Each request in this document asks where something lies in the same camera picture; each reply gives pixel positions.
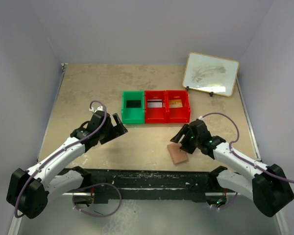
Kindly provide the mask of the pink leather card holder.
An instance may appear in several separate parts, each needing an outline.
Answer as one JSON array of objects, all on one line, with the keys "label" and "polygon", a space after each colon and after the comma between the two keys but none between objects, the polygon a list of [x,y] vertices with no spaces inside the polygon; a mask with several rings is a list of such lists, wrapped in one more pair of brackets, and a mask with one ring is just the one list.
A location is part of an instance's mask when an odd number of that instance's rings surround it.
[{"label": "pink leather card holder", "polygon": [[188,161],[187,153],[180,149],[180,143],[171,143],[167,145],[169,155],[174,165],[179,165]]}]

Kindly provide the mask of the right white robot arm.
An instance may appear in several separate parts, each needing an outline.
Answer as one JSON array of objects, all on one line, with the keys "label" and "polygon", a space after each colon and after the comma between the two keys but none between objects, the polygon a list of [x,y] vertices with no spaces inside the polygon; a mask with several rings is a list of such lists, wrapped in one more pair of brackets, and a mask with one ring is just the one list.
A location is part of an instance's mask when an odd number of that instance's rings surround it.
[{"label": "right white robot arm", "polygon": [[184,124],[171,142],[179,143],[181,150],[189,154],[199,149],[202,154],[229,166],[230,169],[219,167],[211,172],[217,186],[247,197],[267,217],[273,217],[294,200],[281,167],[268,166],[235,152],[225,139],[212,136],[202,120]]}]

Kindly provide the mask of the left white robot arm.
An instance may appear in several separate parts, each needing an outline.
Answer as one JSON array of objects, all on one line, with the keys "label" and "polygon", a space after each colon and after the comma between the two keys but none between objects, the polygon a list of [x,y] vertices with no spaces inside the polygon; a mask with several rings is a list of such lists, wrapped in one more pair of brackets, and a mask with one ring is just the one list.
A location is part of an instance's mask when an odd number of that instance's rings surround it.
[{"label": "left white robot arm", "polygon": [[6,200],[14,206],[14,216],[33,219],[51,199],[67,191],[108,186],[106,182],[92,184],[91,174],[81,167],[64,175],[60,172],[98,143],[105,144],[127,132],[117,114],[94,111],[91,119],[74,129],[51,155],[27,170],[18,168],[12,173]]}]

